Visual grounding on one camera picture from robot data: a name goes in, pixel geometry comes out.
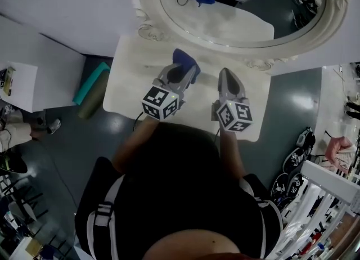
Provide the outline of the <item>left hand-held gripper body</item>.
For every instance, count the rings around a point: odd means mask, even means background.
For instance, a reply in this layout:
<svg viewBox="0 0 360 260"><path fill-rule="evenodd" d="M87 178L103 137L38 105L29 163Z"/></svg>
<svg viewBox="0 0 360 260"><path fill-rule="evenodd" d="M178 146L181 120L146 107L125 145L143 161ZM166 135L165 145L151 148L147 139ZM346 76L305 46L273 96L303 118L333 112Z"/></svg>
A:
<svg viewBox="0 0 360 260"><path fill-rule="evenodd" d="M181 83L154 80L150 90L141 100L143 112L157 120L174 115L184 104L186 86Z"/></svg>

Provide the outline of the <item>blue cloth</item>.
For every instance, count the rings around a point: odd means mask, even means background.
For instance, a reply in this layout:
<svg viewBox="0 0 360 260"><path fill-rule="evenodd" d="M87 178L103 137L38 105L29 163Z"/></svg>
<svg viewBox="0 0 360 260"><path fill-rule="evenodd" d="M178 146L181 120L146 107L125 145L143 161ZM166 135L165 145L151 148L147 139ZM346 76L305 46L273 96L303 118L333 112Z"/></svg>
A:
<svg viewBox="0 0 360 260"><path fill-rule="evenodd" d="M195 67L195 73L190 83L195 84L197 76L200 74L201 69L194 58L185 53L184 51L176 48L173 52L172 60L174 64L181 65L181 71L186 74L193 66Z"/></svg>

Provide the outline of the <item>ornate white oval mirror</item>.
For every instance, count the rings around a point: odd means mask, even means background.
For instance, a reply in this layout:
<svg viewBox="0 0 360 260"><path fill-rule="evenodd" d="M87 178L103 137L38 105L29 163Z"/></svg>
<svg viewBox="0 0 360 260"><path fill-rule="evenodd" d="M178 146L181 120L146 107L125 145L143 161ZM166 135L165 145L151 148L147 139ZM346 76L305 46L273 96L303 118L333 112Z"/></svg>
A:
<svg viewBox="0 0 360 260"><path fill-rule="evenodd" d="M261 70L327 42L349 0L132 0L140 36L184 44Z"/></svg>

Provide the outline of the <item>person's right forearm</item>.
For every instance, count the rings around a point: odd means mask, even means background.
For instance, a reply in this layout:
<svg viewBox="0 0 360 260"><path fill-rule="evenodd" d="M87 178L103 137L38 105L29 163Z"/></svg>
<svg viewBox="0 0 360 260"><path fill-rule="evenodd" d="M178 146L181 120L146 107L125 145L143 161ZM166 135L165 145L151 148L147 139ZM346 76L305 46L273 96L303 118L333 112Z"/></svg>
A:
<svg viewBox="0 0 360 260"><path fill-rule="evenodd" d="M220 129L220 159L229 174L236 179L246 175L242 163L236 134Z"/></svg>

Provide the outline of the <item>person's left forearm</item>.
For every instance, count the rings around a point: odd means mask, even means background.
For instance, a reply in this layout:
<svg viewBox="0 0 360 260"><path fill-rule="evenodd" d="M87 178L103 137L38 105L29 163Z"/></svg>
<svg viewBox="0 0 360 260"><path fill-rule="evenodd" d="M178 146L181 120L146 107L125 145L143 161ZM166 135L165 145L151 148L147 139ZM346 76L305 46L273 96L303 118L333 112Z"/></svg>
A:
<svg viewBox="0 0 360 260"><path fill-rule="evenodd" d="M116 171L121 174L126 173L130 159L135 152L150 139L159 123L158 120L149 116L145 117L144 120L140 122L129 138L119 146L112 158L111 163Z"/></svg>

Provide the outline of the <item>white table top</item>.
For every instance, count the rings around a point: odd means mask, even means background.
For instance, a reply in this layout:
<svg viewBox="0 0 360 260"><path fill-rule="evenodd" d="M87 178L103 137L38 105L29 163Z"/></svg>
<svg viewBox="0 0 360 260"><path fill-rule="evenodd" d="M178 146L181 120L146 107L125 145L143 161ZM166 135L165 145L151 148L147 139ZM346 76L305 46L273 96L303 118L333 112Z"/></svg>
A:
<svg viewBox="0 0 360 260"><path fill-rule="evenodd" d="M216 133L219 124L210 119L211 105L218 98L219 72L222 68L228 68L244 84L253 117L252 125L238 133L237 138L257 141L267 106L270 75L189 44L157 42L140 36L120 37L103 100L104 110L135 119L142 111L141 100L162 69L172 63L176 48L193 57L201 73L196 83L186 89L184 106L168 122Z"/></svg>

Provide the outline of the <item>olive green foam roll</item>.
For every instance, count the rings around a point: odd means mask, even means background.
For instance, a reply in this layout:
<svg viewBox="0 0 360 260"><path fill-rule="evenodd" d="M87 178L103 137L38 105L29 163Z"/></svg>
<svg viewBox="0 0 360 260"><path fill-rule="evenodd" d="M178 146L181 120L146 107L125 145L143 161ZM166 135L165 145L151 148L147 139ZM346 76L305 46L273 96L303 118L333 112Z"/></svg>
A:
<svg viewBox="0 0 360 260"><path fill-rule="evenodd" d="M81 119L89 119L102 105L106 93L109 74L109 70L103 70L96 79L79 106L78 117Z"/></svg>

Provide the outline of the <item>heap of black devices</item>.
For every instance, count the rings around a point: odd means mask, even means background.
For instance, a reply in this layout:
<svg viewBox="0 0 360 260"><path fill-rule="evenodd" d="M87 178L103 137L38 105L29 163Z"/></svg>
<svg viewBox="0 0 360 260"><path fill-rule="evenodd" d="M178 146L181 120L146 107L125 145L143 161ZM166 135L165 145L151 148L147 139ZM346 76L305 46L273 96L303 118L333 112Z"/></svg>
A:
<svg viewBox="0 0 360 260"><path fill-rule="evenodd" d="M311 153L316 138L311 127L307 127L298 137L295 149L285 158L282 173L277 176L271 189L271 200L281 210L298 196L304 182L299 172L300 166Z"/></svg>

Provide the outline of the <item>person's black shirt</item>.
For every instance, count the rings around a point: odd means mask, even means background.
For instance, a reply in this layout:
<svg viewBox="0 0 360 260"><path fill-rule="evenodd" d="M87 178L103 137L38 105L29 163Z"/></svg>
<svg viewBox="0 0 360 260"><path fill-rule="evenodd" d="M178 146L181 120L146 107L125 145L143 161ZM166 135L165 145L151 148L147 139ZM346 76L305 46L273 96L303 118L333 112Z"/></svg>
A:
<svg viewBox="0 0 360 260"><path fill-rule="evenodd" d="M113 260L110 224L119 260L142 260L161 238L183 230L228 237L251 258L267 257L282 230L281 214L254 174L233 178L204 132L159 124L130 159L126 173L108 158L96 160L75 215L80 247Z"/></svg>

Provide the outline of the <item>white slatted rack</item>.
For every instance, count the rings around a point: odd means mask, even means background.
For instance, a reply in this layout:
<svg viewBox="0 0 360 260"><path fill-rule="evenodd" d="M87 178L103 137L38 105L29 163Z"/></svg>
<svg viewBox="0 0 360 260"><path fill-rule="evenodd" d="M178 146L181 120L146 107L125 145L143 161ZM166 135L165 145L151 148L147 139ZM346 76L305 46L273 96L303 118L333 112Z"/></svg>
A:
<svg viewBox="0 0 360 260"><path fill-rule="evenodd" d="M346 211L360 213L360 186L308 160L300 172L307 189L279 238L274 250L275 260L291 257L310 239L311 233L325 219L334 199L339 200L341 208L331 226L323 233L323 238L335 229Z"/></svg>

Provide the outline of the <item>pink upholstered chair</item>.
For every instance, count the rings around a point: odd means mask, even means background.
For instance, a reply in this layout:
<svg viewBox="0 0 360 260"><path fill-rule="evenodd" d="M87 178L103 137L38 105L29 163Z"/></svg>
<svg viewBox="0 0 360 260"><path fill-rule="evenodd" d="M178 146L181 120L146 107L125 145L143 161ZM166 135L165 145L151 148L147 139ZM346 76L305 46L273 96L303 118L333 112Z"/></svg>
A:
<svg viewBox="0 0 360 260"><path fill-rule="evenodd" d="M348 138L332 137L325 152L325 158L344 174L348 174L356 152L356 145L352 144Z"/></svg>

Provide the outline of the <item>small white desk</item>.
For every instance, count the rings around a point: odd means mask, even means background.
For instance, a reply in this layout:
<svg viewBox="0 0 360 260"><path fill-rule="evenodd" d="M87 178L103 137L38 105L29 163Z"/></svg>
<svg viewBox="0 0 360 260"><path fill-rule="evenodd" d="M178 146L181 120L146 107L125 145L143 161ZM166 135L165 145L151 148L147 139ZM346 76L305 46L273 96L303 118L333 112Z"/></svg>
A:
<svg viewBox="0 0 360 260"><path fill-rule="evenodd" d="M8 61L0 63L0 71L6 69L8 66L16 70L13 75L12 92L11 96L6 96L3 89L0 88L0 100L25 111L33 112L34 90L38 67Z"/></svg>

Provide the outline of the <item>yellow-green packet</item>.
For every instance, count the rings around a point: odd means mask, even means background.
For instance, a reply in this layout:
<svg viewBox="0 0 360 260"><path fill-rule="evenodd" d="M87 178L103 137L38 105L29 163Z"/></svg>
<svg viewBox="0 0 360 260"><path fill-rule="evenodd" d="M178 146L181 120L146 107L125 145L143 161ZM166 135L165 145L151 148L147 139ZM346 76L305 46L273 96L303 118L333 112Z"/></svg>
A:
<svg viewBox="0 0 360 260"><path fill-rule="evenodd" d="M0 71L0 88L3 89L6 96L11 96L15 71L16 70L11 66Z"/></svg>

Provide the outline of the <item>black bag with green stripe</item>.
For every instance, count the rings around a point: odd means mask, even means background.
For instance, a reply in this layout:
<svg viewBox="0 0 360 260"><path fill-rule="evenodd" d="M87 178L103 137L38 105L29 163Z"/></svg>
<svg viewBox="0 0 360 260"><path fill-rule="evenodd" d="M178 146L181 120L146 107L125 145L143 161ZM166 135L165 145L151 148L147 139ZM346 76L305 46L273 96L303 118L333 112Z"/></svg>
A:
<svg viewBox="0 0 360 260"><path fill-rule="evenodd" d="M27 171L28 168L19 153L0 153L0 176L10 173L25 174Z"/></svg>

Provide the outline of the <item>black metal chair frame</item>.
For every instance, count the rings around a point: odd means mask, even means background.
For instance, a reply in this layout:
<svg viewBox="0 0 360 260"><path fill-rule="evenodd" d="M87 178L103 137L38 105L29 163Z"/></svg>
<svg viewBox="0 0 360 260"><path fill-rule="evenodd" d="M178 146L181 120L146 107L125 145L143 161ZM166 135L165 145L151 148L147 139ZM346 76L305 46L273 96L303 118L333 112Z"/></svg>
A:
<svg viewBox="0 0 360 260"><path fill-rule="evenodd" d="M25 225L32 224L45 216L49 210L39 212L42 192L36 193L28 177L14 181L9 175L0 176L0 196L8 199L10 212Z"/></svg>

